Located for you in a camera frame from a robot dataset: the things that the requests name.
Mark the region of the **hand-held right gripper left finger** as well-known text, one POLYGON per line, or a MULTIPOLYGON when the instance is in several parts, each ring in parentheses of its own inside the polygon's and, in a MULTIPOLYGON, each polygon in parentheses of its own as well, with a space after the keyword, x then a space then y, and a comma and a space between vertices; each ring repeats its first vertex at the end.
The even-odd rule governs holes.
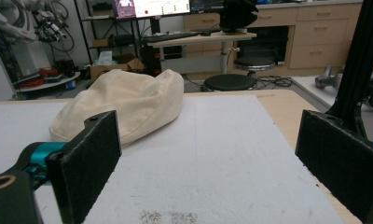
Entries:
POLYGON ((45 158, 64 224, 81 224, 114 172, 121 156, 117 112, 84 121, 85 128, 45 158))

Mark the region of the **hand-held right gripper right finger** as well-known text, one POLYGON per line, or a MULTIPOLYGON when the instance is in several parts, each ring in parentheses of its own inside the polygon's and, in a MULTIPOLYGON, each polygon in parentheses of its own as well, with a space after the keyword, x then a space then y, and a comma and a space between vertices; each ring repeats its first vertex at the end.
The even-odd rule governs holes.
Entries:
POLYGON ((354 216, 373 224, 373 142, 340 119, 305 110, 296 155, 354 216))

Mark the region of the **cream fabric hat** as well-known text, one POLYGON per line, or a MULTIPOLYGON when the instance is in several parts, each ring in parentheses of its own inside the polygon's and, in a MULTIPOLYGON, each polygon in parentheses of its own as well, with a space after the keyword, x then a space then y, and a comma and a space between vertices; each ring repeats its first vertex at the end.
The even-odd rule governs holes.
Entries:
POLYGON ((114 69, 67 103, 49 125, 49 133, 54 141, 69 141, 84 129, 86 119, 115 110, 120 142, 126 147, 174 121, 183 95, 184 80, 171 69, 156 77, 114 69))

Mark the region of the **grey metal tool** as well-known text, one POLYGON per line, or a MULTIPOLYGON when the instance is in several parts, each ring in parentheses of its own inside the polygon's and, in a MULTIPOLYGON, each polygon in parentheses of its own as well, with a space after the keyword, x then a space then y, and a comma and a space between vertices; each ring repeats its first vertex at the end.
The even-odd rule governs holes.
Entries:
POLYGON ((342 75, 343 75, 344 67, 340 67, 340 69, 337 71, 335 75, 332 75, 332 66, 328 65, 324 72, 318 76, 315 81, 315 86, 322 90, 325 87, 333 87, 334 89, 338 89, 342 75))

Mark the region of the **round white low table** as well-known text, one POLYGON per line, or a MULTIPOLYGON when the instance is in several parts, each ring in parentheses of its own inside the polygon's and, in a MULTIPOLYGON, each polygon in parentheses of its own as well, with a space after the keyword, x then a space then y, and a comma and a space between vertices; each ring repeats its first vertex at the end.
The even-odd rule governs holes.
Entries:
POLYGON ((15 82, 13 87, 16 92, 39 91, 73 82, 79 76, 79 72, 74 72, 71 77, 65 76, 64 74, 45 77, 35 73, 29 77, 24 77, 22 80, 15 82))

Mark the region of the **cardboard box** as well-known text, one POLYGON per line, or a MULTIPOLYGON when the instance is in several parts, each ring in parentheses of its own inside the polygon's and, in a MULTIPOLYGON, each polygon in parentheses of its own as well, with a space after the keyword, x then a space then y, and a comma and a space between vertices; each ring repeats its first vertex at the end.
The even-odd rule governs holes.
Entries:
POLYGON ((120 69, 122 71, 144 70, 145 65, 138 58, 133 58, 126 63, 120 63, 120 64, 110 64, 110 65, 95 65, 94 64, 90 66, 90 79, 95 80, 99 76, 114 69, 120 69))

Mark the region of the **white foam mat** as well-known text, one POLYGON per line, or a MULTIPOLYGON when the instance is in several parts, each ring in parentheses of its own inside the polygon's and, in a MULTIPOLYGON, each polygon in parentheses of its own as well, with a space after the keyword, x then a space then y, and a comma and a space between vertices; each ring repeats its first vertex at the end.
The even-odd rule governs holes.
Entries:
POLYGON ((84 224, 342 224, 253 95, 187 96, 123 149, 84 224))

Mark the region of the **wooden drawer cabinet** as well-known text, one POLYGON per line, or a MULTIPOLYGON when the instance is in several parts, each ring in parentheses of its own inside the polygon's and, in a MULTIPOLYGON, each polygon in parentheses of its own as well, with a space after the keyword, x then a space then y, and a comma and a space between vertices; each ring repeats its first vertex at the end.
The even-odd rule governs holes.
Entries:
POLYGON ((259 5, 257 27, 286 26, 284 62, 264 76, 318 75, 330 65, 346 62, 363 0, 305 0, 302 3, 259 5))

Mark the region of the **black round stool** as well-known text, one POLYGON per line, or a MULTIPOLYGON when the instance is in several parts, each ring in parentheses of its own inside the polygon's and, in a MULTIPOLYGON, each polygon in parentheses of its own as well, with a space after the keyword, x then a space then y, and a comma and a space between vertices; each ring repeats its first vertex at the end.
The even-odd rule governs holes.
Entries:
POLYGON ((275 62, 270 58, 262 57, 242 57, 234 61, 237 69, 246 70, 248 77, 254 77, 256 71, 270 70, 275 66, 275 62))
POLYGON ((245 75, 224 74, 204 80, 204 91, 247 91, 256 85, 256 79, 245 75))

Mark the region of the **black metal shelf rack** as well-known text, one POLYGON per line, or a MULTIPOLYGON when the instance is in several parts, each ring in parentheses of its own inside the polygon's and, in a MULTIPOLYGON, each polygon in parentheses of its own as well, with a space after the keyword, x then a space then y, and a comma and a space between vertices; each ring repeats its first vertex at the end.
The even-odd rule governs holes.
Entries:
POLYGON ((138 55, 138 24, 130 19, 118 20, 113 0, 73 1, 90 63, 106 50, 112 50, 115 56, 138 55))

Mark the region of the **black keyboard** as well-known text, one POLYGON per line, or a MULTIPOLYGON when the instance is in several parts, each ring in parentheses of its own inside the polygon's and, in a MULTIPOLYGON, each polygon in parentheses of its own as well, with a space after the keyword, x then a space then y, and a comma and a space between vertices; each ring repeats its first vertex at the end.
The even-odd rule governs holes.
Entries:
POLYGON ((197 36, 199 34, 200 33, 185 32, 185 33, 179 33, 179 34, 152 35, 152 36, 143 37, 142 42, 143 43, 158 43, 158 42, 162 42, 162 41, 168 41, 168 40, 174 40, 174 39, 197 36))

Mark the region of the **computer monitor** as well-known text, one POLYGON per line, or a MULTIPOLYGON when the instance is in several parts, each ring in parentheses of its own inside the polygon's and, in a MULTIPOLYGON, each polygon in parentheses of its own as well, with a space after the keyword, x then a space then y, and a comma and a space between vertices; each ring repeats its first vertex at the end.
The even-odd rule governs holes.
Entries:
POLYGON ((185 14, 189 0, 112 0, 119 20, 185 14))

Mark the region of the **light wooden desk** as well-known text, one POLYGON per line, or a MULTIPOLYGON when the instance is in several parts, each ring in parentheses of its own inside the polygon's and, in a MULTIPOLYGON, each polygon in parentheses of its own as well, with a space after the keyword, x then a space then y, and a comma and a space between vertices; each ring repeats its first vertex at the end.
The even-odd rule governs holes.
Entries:
POLYGON ((180 74, 219 71, 221 74, 228 72, 228 47, 230 41, 251 40, 257 37, 254 33, 213 33, 210 36, 191 36, 157 43, 148 43, 148 46, 159 49, 160 65, 163 70, 171 69, 180 74), (164 58, 164 48, 173 46, 189 46, 206 43, 220 43, 221 52, 215 56, 202 56, 190 58, 169 59, 164 58))

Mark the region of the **black aluminium frame post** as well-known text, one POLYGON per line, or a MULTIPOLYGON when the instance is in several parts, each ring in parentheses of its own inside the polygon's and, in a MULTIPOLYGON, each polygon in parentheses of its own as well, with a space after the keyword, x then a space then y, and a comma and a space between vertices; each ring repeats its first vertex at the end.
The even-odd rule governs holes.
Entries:
POLYGON ((363 0, 335 103, 327 114, 366 137, 361 107, 373 71, 373 0, 363 0))

